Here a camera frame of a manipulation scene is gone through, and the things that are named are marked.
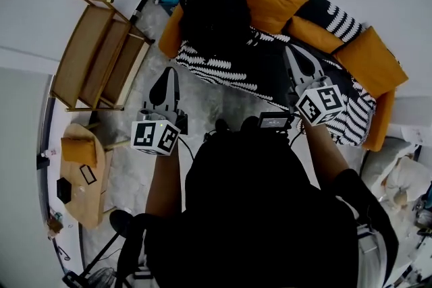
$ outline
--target orange cloth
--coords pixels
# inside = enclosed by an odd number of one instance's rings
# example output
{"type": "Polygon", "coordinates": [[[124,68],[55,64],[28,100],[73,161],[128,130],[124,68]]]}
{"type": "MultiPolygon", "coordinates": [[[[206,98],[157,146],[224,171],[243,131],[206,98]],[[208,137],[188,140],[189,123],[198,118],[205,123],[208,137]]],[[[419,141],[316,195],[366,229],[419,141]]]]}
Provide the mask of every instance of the orange cloth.
{"type": "Polygon", "coordinates": [[[62,138],[61,154],[65,161],[96,168],[97,159],[94,140],[62,138]]]}
{"type": "Polygon", "coordinates": [[[391,90],[377,99],[377,108],[372,118],[369,135],[363,143],[363,148],[372,151],[381,150],[392,117],[391,111],[394,104],[395,93],[396,90],[391,90]]]}
{"type": "Polygon", "coordinates": [[[408,80],[373,27],[362,32],[335,57],[375,99],[408,80]]]}
{"type": "Polygon", "coordinates": [[[297,16],[292,16],[288,34],[326,53],[331,53],[344,44],[326,29],[297,16]]]}
{"type": "Polygon", "coordinates": [[[177,5],[159,39],[159,49],[171,59],[177,57],[182,44],[182,34],[180,33],[180,20],[182,17],[183,9],[180,5],[177,5]]]}
{"type": "MultiPolygon", "coordinates": [[[[286,22],[308,0],[247,0],[252,17],[252,26],[279,34],[286,22]]],[[[183,17],[183,10],[178,5],[171,15],[167,26],[159,40],[159,49],[169,58],[175,58],[182,43],[179,22],[183,17]]]]}

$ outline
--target cable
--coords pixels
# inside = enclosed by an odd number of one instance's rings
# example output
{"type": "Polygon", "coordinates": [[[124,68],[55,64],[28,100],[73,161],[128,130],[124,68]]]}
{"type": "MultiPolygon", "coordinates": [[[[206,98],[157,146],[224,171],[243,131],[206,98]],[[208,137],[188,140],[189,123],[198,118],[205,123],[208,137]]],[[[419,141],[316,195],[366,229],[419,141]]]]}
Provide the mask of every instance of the cable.
{"type": "Polygon", "coordinates": [[[186,146],[186,148],[189,150],[190,157],[192,157],[192,161],[193,161],[195,158],[194,158],[194,155],[192,154],[191,149],[189,148],[189,145],[187,145],[186,142],[183,139],[181,139],[180,137],[178,139],[181,140],[183,142],[183,144],[186,146]]]}
{"type": "Polygon", "coordinates": [[[121,250],[121,248],[119,248],[118,250],[116,250],[116,251],[114,251],[113,253],[111,253],[108,257],[105,257],[105,258],[101,258],[101,259],[99,259],[98,262],[100,262],[101,260],[104,260],[104,259],[108,259],[108,258],[111,257],[114,253],[119,252],[120,250],[121,250]]]}
{"type": "Polygon", "coordinates": [[[296,136],[294,137],[294,139],[291,141],[290,143],[290,148],[292,148],[292,145],[294,144],[294,141],[300,137],[301,134],[303,134],[304,131],[304,125],[302,123],[302,127],[300,128],[300,132],[298,132],[298,134],[296,134],[296,136]]]}

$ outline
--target grey speckled floor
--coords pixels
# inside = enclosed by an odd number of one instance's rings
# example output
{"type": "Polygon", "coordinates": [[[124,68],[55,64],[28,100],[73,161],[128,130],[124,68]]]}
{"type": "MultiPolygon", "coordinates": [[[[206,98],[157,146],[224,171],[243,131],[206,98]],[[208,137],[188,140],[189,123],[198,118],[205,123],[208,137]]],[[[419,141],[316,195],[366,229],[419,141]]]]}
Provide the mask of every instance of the grey speckled floor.
{"type": "MultiPolygon", "coordinates": [[[[146,83],[160,74],[165,66],[172,65],[179,74],[181,108],[189,116],[189,135],[183,136],[192,152],[196,154],[203,142],[204,134],[214,129],[216,119],[223,118],[231,129],[239,129],[244,119],[251,115],[259,116],[262,111],[279,111],[278,108],[267,104],[259,98],[245,92],[208,84],[198,79],[184,67],[180,67],[168,60],[158,49],[158,39],[168,21],[168,15],[163,9],[149,1],[144,8],[142,18],[137,26],[156,43],[150,48],[146,59],[133,83],[132,91],[123,112],[100,112],[102,127],[97,130],[101,142],[126,140],[130,137],[132,121],[136,119],[137,111],[142,106],[143,93],[149,90],[146,83]]],[[[290,131],[290,137],[297,134],[295,129],[290,131]]],[[[191,166],[192,160],[183,144],[180,146],[180,168],[182,188],[184,180],[191,166]]],[[[317,185],[313,171],[311,156],[307,141],[300,136],[293,145],[294,152],[302,161],[310,182],[317,185]]],[[[350,166],[357,171],[360,169],[363,150],[349,146],[341,147],[343,155],[350,166]]],[[[133,215],[144,212],[144,206],[149,192],[155,156],[138,152],[128,147],[116,148],[113,153],[105,210],[112,206],[129,210],[133,215]]],[[[84,230],[84,257],[89,263],[102,247],[114,235],[108,217],[92,231],[84,230]]],[[[123,239],[118,239],[106,255],[122,247],[123,239]]],[[[94,268],[112,266],[116,268],[119,251],[110,258],[100,261],[94,268]]]]}

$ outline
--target wooden side table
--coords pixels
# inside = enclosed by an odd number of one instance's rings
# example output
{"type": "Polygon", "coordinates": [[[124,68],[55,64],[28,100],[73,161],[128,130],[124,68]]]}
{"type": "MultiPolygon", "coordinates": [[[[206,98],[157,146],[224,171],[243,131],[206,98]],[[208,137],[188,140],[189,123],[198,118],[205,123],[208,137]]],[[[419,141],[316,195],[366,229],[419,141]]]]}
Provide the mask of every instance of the wooden side table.
{"type": "Polygon", "coordinates": [[[97,166],[88,170],[80,163],[66,162],[61,156],[60,177],[64,177],[72,185],[72,199],[66,210],[86,229],[96,228],[103,220],[105,192],[109,177],[109,168],[113,151],[105,152],[96,136],[85,127],[72,123],[64,137],[94,140],[97,166]]]}

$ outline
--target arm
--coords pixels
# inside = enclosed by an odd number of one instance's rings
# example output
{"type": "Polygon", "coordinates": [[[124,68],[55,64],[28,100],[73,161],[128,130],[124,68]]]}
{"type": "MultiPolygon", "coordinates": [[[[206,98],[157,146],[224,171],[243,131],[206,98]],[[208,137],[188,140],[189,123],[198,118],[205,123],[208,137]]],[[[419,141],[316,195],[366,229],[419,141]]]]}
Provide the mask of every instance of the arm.
{"type": "Polygon", "coordinates": [[[325,189],[341,172],[349,169],[349,166],[324,124],[311,126],[305,119],[303,124],[315,174],[321,189],[325,189]]]}
{"type": "Polygon", "coordinates": [[[171,156],[156,158],[155,172],[148,192],[146,213],[168,218],[182,212],[182,186],[178,144],[171,156]]]}

